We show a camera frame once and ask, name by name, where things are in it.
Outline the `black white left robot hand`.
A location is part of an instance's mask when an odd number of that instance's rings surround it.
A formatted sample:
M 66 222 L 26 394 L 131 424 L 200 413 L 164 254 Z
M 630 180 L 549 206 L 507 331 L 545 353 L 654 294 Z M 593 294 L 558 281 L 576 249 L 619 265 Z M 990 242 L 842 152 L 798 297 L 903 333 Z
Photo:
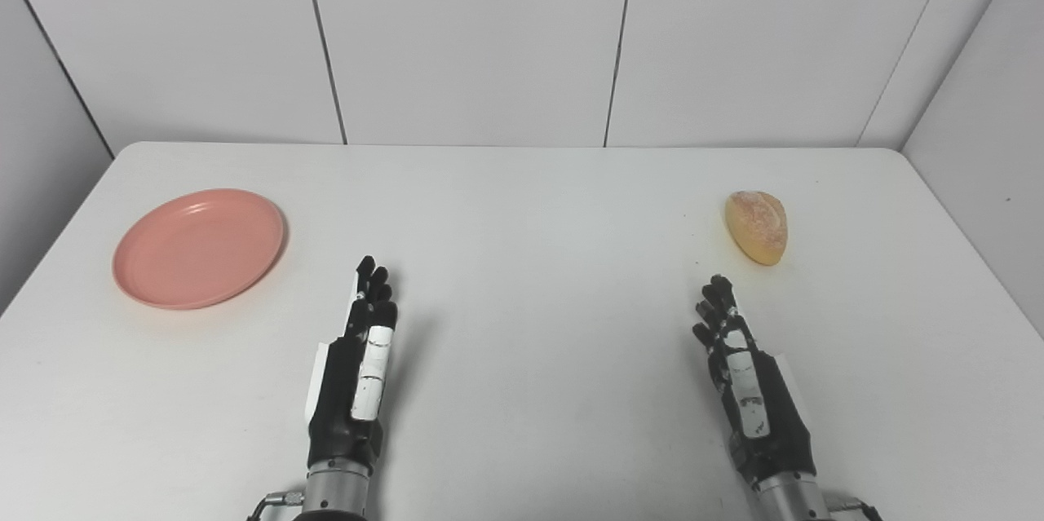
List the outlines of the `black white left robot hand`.
M 309 466 L 346 459 L 373 471 L 380 458 L 384 433 L 379 417 L 398 324 L 388 279 L 388 270 L 370 256 L 356 268 L 343 335 L 325 348 L 308 424 Z

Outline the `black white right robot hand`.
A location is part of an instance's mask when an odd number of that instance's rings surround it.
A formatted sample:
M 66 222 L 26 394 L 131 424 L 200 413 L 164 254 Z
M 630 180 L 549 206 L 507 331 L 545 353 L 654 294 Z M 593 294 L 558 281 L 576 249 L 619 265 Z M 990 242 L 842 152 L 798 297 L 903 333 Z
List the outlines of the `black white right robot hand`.
M 728 451 L 749 486 L 777 475 L 814 476 L 812 435 L 776 358 L 761 350 L 738 308 L 733 283 L 712 276 L 695 306 L 693 334 L 730 425 Z

